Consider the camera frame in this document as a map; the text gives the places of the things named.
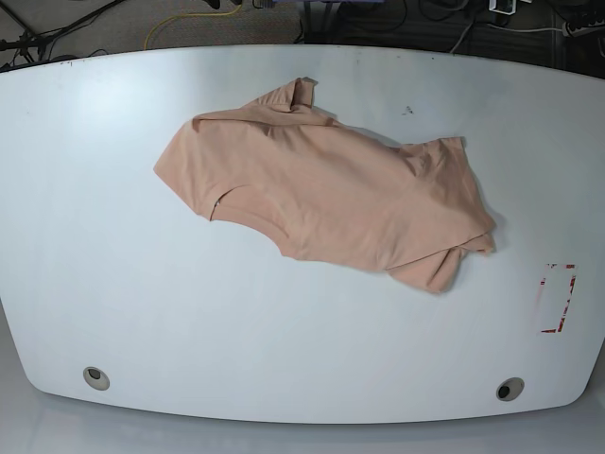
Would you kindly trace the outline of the peach t-shirt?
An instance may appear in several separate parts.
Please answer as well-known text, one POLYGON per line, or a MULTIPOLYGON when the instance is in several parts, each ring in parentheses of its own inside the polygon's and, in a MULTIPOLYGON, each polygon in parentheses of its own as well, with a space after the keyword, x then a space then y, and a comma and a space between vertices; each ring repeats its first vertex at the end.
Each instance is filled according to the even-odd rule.
POLYGON ((391 147, 313 106, 294 79, 176 132, 154 170, 197 215, 269 238, 284 256, 450 288, 468 253, 491 253, 462 140, 391 147))

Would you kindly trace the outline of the red tape rectangle marking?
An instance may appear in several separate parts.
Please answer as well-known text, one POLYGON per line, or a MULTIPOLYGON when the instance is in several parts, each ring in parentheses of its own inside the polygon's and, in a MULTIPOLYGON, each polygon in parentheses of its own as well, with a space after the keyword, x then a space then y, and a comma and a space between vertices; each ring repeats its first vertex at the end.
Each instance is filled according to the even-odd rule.
POLYGON ((578 266, 548 264, 540 283, 537 329, 540 334, 561 333, 571 303, 578 266))

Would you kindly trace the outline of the white power strip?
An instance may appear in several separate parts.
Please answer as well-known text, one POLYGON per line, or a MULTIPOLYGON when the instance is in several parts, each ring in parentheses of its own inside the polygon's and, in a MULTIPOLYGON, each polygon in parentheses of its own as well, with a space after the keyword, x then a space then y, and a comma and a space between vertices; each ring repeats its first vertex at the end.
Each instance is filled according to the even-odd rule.
POLYGON ((562 34, 566 38, 577 38, 603 31, 604 9, 576 13, 562 26, 562 34))

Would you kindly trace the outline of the black tripod stand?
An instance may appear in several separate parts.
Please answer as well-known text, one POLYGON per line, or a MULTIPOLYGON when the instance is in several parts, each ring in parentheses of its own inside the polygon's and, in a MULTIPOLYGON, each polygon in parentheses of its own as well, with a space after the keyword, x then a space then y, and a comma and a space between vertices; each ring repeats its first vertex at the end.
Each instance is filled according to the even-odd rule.
POLYGON ((6 14, 23 33, 16 41, 1 40, 1 52, 14 52, 14 58, 23 57, 26 64, 50 62, 55 44, 62 38, 92 25, 103 14, 126 3, 126 0, 111 1, 102 7, 76 19, 76 21, 47 31, 35 31, 14 9, 5 1, 1 2, 1 12, 6 14))

